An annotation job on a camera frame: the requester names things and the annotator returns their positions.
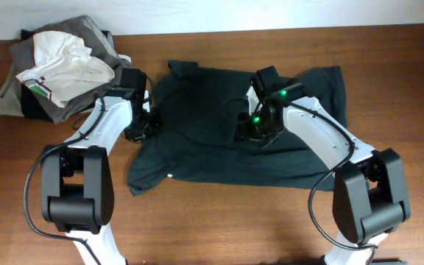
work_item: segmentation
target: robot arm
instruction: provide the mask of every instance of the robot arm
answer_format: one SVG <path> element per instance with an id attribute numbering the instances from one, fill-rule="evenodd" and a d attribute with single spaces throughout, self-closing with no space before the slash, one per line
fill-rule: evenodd
<path id="1" fill-rule="evenodd" d="M 120 88 L 98 99 L 83 125 L 68 138 L 72 143 L 47 155 L 42 161 L 42 215 L 69 238 L 81 239 L 100 264 L 124 265 L 109 221 L 114 209 L 114 190 L 107 159 L 119 135 L 134 139 L 149 123 L 146 75 L 124 69 Z M 64 181 L 74 174 L 83 183 Z M 88 248 L 74 241 L 85 264 L 98 264 Z"/>
<path id="2" fill-rule="evenodd" d="M 376 246 L 409 219 L 403 165 L 396 152 L 378 152 L 359 140 L 331 117 L 307 88 L 298 83 L 281 84 L 274 66 L 257 72 L 247 95 L 250 113 L 262 103 L 261 109 L 252 113 L 254 131 L 263 137 L 277 135 L 281 130 L 294 133 L 329 169 L 341 163 L 350 146 L 354 146 L 349 161 L 333 173 L 333 217 L 340 230 L 338 243 L 349 247 Z M 377 187 L 369 190 L 367 180 L 377 182 Z M 325 255 L 325 263 L 365 264 L 372 256 L 372 248 L 352 251 L 333 246 Z"/>

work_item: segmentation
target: wood grain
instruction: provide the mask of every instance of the wood grain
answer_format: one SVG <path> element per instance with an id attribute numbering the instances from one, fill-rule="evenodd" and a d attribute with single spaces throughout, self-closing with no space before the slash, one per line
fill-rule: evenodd
<path id="1" fill-rule="evenodd" d="M 376 258 L 424 264 L 424 25 L 118 36 L 115 42 L 154 81 L 168 74 L 168 59 L 244 71 L 275 65 L 286 76 L 340 65 L 350 131 L 377 149 L 395 149 L 409 187 L 412 218 L 383 242 Z M 0 42 L 0 86 L 11 43 Z M 74 119 L 53 125 L 0 116 L 0 264 L 82 264 L 72 243 L 30 231 L 22 209 L 28 168 L 46 144 L 73 133 Z M 306 190 L 166 179 L 133 197 L 127 167 L 137 151 L 120 138 L 110 156 L 116 191 L 111 225 L 130 264 L 270 264 L 318 258 L 329 249 L 308 217 Z M 40 172 L 29 206 L 35 223 L 54 232 L 40 214 Z M 331 194 L 317 194 L 315 211 L 335 235 Z"/>

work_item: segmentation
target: folded clothes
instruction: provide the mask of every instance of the folded clothes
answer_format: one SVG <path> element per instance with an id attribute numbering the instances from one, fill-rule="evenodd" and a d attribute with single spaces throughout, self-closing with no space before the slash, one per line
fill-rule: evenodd
<path id="1" fill-rule="evenodd" d="M 35 67 L 33 35 L 45 31 L 58 31 L 75 35 L 84 40 L 85 46 L 91 48 L 91 56 L 97 57 L 114 70 L 115 77 L 106 85 L 100 85 L 89 92 L 83 93 L 58 107 L 52 101 L 38 93 L 33 93 L 27 86 L 21 86 L 21 108 L 24 117 L 30 119 L 46 119 L 59 123 L 69 116 L 80 112 L 93 102 L 95 91 L 105 94 L 104 88 L 117 85 L 124 67 L 130 67 L 126 60 L 121 60 L 113 48 L 112 35 L 106 35 L 86 15 L 71 18 L 56 24 L 42 26 L 32 32 L 23 31 L 23 40 L 10 47 L 17 74 Z"/>
<path id="2" fill-rule="evenodd" d="M 133 195 L 156 186 L 167 175 L 176 180 L 252 186 L 311 188 L 328 170 L 296 135 L 284 130 L 260 148 L 236 142 L 236 124 L 225 121 L 221 106 L 243 97 L 252 73 L 202 68 L 170 61 L 170 76 L 154 88 L 163 130 L 143 142 L 131 163 L 127 184 Z M 346 96 L 340 67 L 313 68 L 294 79 L 310 88 L 326 111 L 347 126 Z M 232 119 L 247 113 L 243 102 L 227 105 Z M 332 190 L 333 181 L 320 185 Z"/>

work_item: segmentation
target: t-shirt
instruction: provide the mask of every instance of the t-shirt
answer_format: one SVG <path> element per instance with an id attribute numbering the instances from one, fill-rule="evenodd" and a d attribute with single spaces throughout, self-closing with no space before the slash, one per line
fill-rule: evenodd
<path id="1" fill-rule="evenodd" d="M 167 175 L 176 180 L 250 186 L 311 188 L 328 170 L 296 135 L 284 130 L 260 148 L 234 141 L 237 126 L 225 120 L 222 106 L 245 96 L 253 73 L 202 68 L 169 61 L 171 75 L 152 90 L 163 130 L 147 138 L 131 163 L 127 184 L 133 195 L 156 186 Z M 338 66 L 313 68 L 293 80 L 310 88 L 325 110 L 347 126 L 346 95 Z M 248 111 L 244 102 L 227 104 L 227 119 Z M 331 191 L 333 178 L 319 186 Z"/>

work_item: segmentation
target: black cable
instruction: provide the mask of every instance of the black cable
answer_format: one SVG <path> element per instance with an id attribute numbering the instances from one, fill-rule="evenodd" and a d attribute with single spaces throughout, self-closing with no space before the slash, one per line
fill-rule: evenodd
<path id="1" fill-rule="evenodd" d="M 231 124 L 240 124 L 241 122 L 243 122 L 243 121 L 231 121 L 231 120 L 227 119 L 227 116 L 225 115 L 225 107 L 227 107 L 227 105 L 230 102 L 233 102 L 233 101 L 243 101 L 243 102 L 246 102 L 247 100 L 248 100 L 248 97 L 247 96 L 236 96 L 236 97 L 232 97 L 232 98 L 227 99 L 227 101 L 224 102 L 224 104 L 222 105 L 222 108 L 221 108 L 222 109 L 222 118 L 226 122 L 231 123 Z"/>
<path id="2" fill-rule="evenodd" d="M 134 143 L 134 144 L 142 144 L 142 143 L 144 142 L 144 139 L 145 139 L 145 137 L 140 136 L 140 137 L 136 137 L 136 138 L 134 138 L 133 140 L 130 140 L 130 139 L 127 139 L 123 133 L 121 133 L 121 137 L 122 137 L 123 139 L 125 139 L 125 140 L 129 141 L 129 142 Z"/>
<path id="3" fill-rule="evenodd" d="M 80 239 L 80 238 L 74 238 L 74 237 L 69 237 L 69 236 L 59 236 L 59 235 L 54 235 L 54 234 L 50 234 L 50 233 L 45 233 L 41 230 L 39 230 L 34 223 L 32 222 L 32 220 L 30 219 L 30 215 L 29 215 L 29 206 L 27 204 L 27 197 L 29 194 L 29 185 L 30 185 L 30 180 L 32 179 L 32 176 L 35 172 L 35 170 L 37 169 L 37 166 L 39 163 L 41 163 L 48 155 L 50 155 L 53 152 L 56 152 L 59 149 L 62 149 L 63 147 L 69 146 L 71 144 L 75 144 L 76 142 L 81 141 L 82 139 L 84 139 L 86 136 L 88 136 L 93 130 L 94 128 L 96 128 L 97 124 L 101 121 L 102 116 L 104 115 L 105 112 L 105 102 L 104 99 L 100 96 L 99 93 L 95 93 L 94 94 L 94 98 L 95 100 L 97 98 L 101 99 L 101 103 L 102 103 L 102 108 L 101 108 L 101 112 L 99 114 L 99 116 L 97 117 L 96 121 L 93 123 L 93 125 L 85 132 L 85 133 L 80 133 L 80 136 L 74 140 L 71 141 L 66 141 L 65 143 L 62 144 L 58 144 L 57 146 L 52 147 L 51 149 L 49 149 L 48 151 L 44 152 L 42 155 L 40 155 L 35 162 L 32 164 L 30 170 L 29 170 L 29 174 L 27 175 L 27 179 L 26 179 L 26 184 L 24 186 L 24 216 L 26 217 L 27 223 L 29 224 L 29 227 L 36 232 L 38 235 L 40 236 L 45 236 L 47 238 L 50 239 L 60 239 L 60 240 L 67 240 L 67 241 L 76 241 L 81 243 L 83 246 L 86 247 L 86 250 L 91 254 L 91 256 L 93 257 L 93 259 L 95 260 L 95 262 L 98 265 L 101 265 L 101 263 L 99 262 L 98 258 L 96 257 L 96 255 L 94 255 L 93 250 L 91 249 L 91 247 L 88 245 L 86 240 Z"/>
<path id="4" fill-rule="evenodd" d="M 71 125 L 71 128 L 73 130 L 79 130 L 80 127 L 76 127 L 76 125 L 78 124 L 78 122 L 82 121 L 83 119 L 86 119 L 91 113 L 86 113 L 85 115 L 79 117 L 76 121 L 73 122 L 73 124 Z"/>
<path id="5" fill-rule="evenodd" d="M 150 93 L 150 96 L 148 98 L 144 99 L 144 103 L 149 102 L 150 106 L 152 106 L 152 94 L 153 94 L 153 86 L 154 85 L 153 85 L 152 79 L 149 76 L 147 76 L 146 74 L 145 74 L 145 76 L 148 79 L 148 82 L 150 83 L 150 87 L 152 87 L 152 92 Z"/>
<path id="6" fill-rule="evenodd" d="M 254 111 L 253 111 L 253 112 L 251 112 L 251 115 L 250 115 L 250 117 L 248 117 L 248 119 L 245 119 L 245 120 L 243 120 L 243 121 L 230 121 L 230 120 L 228 120 L 228 119 L 227 119 L 227 117 L 225 116 L 225 113 L 224 113 L 225 105 L 226 105 L 227 103 L 229 103 L 229 102 L 230 102 L 230 100 L 236 100 L 236 99 L 238 99 L 238 98 L 228 99 L 228 100 L 225 102 L 225 104 L 223 104 L 223 105 L 222 105 L 222 117 L 224 118 L 224 120 L 225 120 L 225 121 L 227 121 L 227 122 L 229 122 L 229 123 L 231 123 L 231 124 L 237 124 L 237 125 L 246 124 L 246 123 L 248 123 L 249 121 L 253 120 L 253 119 L 255 118 L 256 113 L 258 113 L 258 111 L 259 111 L 259 107 L 260 107 L 260 106 L 264 103 L 263 101 L 258 102 L 258 104 L 256 105 L 256 107 L 255 107 Z M 248 98 L 247 98 L 247 97 L 245 97 L 245 96 L 244 96 L 244 97 L 242 97 L 242 98 L 240 98 L 240 99 L 248 100 Z"/>
<path id="7" fill-rule="evenodd" d="M 317 230 L 320 232 L 320 234 L 322 234 L 322 236 L 327 239 L 330 243 L 332 243 L 333 245 L 337 246 L 337 247 L 341 247 L 344 250 L 367 250 L 369 248 L 372 249 L 377 249 L 378 247 L 374 244 L 367 244 L 364 246 L 360 246 L 360 247 L 351 247 L 351 246 L 347 246 L 345 244 L 341 244 L 339 242 L 337 242 L 336 240 L 332 239 L 327 233 L 325 233 L 325 231 L 322 229 L 322 227 L 320 227 L 319 223 L 317 222 L 317 219 L 315 218 L 314 215 L 314 209 L 313 209 L 313 200 L 314 200 L 314 195 L 315 192 L 317 191 L 317 187 L 320 183 L 322 183 L 323 181 L 325 181 L 328 177 L 330 177 L 339 167 L 343 166 L 346 162 L 348 162 L 351 157 L 353 156 L 354 153 L 354 149 L 355 149 L 355 144 L 353 141 L 351 141 L 351 137 L 338 125 L 336 125 L 334 122 L 332 122 L 329 118 L 323 116 L 322 114 L 318 113 L 316 110 L 309 110 L 306 107 L 302 107 L 300 105 L 297 105 L 295 103 L 289 102 L 285 99 L 282 99 L 280 97 L 277 96 L 268 96 L 263 98 L 263 102 L 265 102 L 266 100 L 269 99 L 274 99 L 274 100 L 278 100 L 281 102 L 285 102 L 288 106 L 292 106 L 295 107 L 299 110 L 303 110 L 307 113 L 312 114 L 313 116 L 319 117 L 322 120 L 324 120 L 325 122 L 327 122 L 329 125 L 331 125 L 332 127 L 335 128 L 335 130 L 337 130 L 339 133 L 341 133 L 341 135 L 344 137 L 344 139 L 346 139 L 346 141 L 349 143 L 350 145 L 350 149 L 349 152 L 347 154 L 347 156 L 340 161 L 338 164 L 336 164 L 336 166 L 334 166 L 332 169 L 330 169 L 330 171 L 323 177 L 321 177 L 314 185 L 314 187 L 310 190 L 310 194 L 308 195 L 308 213 L 310 214 L 310 219 L 312 220 L 312 222 L 314 223 L 315 227 L 317 228 Z"/>

